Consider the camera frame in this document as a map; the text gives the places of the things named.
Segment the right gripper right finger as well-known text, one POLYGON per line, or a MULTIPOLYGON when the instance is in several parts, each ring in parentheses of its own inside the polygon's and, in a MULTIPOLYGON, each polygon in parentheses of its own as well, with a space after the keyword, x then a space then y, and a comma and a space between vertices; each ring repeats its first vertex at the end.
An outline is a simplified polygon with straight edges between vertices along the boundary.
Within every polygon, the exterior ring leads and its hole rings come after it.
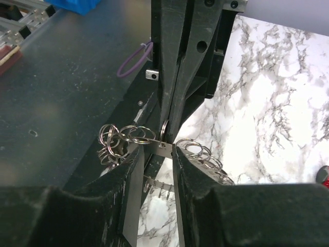
POLYGON ((172 156, 180 246, 328 246, 323 185, 221 185, 172 156))

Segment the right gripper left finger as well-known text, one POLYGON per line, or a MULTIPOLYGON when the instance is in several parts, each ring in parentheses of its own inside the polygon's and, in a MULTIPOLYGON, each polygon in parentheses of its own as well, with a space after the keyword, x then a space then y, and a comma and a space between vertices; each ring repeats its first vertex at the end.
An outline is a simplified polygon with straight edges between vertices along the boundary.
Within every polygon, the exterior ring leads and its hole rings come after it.
POLYGON ((79 190, 1 188, 1 246, 136 246, 144 150, 79 190))

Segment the round metal keyring disc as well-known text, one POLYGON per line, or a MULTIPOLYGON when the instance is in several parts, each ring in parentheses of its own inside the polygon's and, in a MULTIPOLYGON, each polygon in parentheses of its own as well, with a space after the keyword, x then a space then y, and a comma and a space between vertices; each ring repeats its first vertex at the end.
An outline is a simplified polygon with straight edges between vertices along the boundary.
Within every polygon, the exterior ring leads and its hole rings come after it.
MULTIPOLYGON (((145 126, 128 125, 118 129, 114 124, 103 125, 98 134, 102 149, 97 156, 105 171, 109 173, 121 165, 137 146, 143 146, 146 152, 165 158, 172 158, 172 144, 156 138, 153 130, 145 126)), ((223 169, 222 162, 211 150, 192 138, 181 138, 175 145, 179 147, 188 161, 201 172, 222 185, 234 185, 234 181, 223 169)))

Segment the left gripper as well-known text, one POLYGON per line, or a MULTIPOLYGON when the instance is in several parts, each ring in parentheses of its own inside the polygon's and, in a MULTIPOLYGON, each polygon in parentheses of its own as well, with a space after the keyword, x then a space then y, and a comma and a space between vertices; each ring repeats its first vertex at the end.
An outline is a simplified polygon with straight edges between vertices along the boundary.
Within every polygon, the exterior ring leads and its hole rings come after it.
POLYGON ((158 73, 153 78, 159 82, 160 126, 169 119, 168 142, 179 131, 185 99, 213 96, 234 19, 246 6, 247 1, 151 1, 152 68, 158 73))

